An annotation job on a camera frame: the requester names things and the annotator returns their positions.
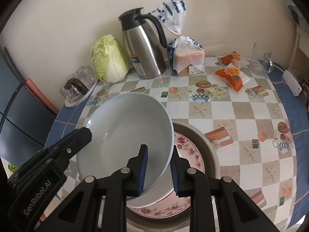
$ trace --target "cable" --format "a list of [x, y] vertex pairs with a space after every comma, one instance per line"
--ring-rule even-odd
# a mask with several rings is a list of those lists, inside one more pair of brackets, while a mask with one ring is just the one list
[[279, 70], [281, 70], [282, 72], [284, 72], [283, 69], [281, 69], [280, 67], [276, 66], [274, 63], [272, 65], [275, 66], [276, 68], [278, 68]]

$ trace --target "orange snack package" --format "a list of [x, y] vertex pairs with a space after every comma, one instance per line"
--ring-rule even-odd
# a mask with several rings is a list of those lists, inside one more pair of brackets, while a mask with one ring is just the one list
[[241, 60], [240, 55], [238, 55], [235, 51], [232, 54], [226, 55], [221, 58], [222, 63], [224, 63], [225, 65], [230, 64], [233, 59], [236, 59], [238, 61]]
[[225, 69], [217, 70], [215, 73], [238, 92], [243, 87], [240, 72], [241, 71], [236, 67], [230, 66]]

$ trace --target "table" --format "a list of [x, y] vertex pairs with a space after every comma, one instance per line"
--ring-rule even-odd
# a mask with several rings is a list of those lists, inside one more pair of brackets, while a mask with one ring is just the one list
[[[46, 146], [52, 145], [74, 128], [85, 125], [92, 113], [107, 100], [144, 87], [144, 93], [162, 102], [172, 120], [191, 124], [202, 133], [219, 127], [228, 131], [233, 142], [216, 146], [221, 177], [231, 176], [282, 231], [292, 217], [297, 173], [296, 151], [285, 109], [268, 76], [258, 76], [242, 68], [251, 79], [243, 89], [235, 92], [215, 75], [214, 72], [222, 68], [216, 62], [217, 57], [207, 57], [205, 73], [202, 74], [178, 77], [167, 69], [160, 77], [141, 80], [135, 72], [130, 72], [119, 83], [99, 83], [92, 95], [78, 107], [62, 107]], [[224, 91], [225, 96], [206, 103], [194, 102], [190, 90], [201, 80], [216, 84], [216, 89]], [[258, 85], [269, 95], [252, 96], [245, 92]], [[171, 87], [176, 87], [177, 92], [169, 92]], [[288, 128], [285, 133], [290, 146], [287, 154], [281, 153], [273, 144], [273, 139], [280, 135], [278, 124], [280, 126], [282, 122]], [[259, 132], [265, 133], [266, 140], [259, 143], [258, 149], [254, 149], [252, 139], [257, 139]], [[68, 179], [58, 192], [61, 199], [80, 182], [76, 157], [71, 159], [65, 174]]]

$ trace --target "thermos label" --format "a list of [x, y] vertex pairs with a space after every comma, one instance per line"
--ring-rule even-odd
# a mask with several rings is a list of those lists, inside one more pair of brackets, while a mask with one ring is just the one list
[[137, 74], [140, 76], [146, 75], [137, 55], [136, 54], [130, 55], [130, 58], [133, 62], [133, 65], [134, 65], [134, 68], [136, 69]]

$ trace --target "floral plate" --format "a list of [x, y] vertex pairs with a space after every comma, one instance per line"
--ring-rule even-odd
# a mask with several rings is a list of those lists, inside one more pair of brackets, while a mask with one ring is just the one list
[[[191, 140], [174, 132], [175, 145], [180, 157], [187, 159], [191, 167], [205, 173], [204, 161], [200, 151]], [[144, 208], [129, 208], [133, 212], [148, 218], [167, 218], [179, 214], [190, 206], [190, 197], [179, 198], [173, 191], [161, 201]]]

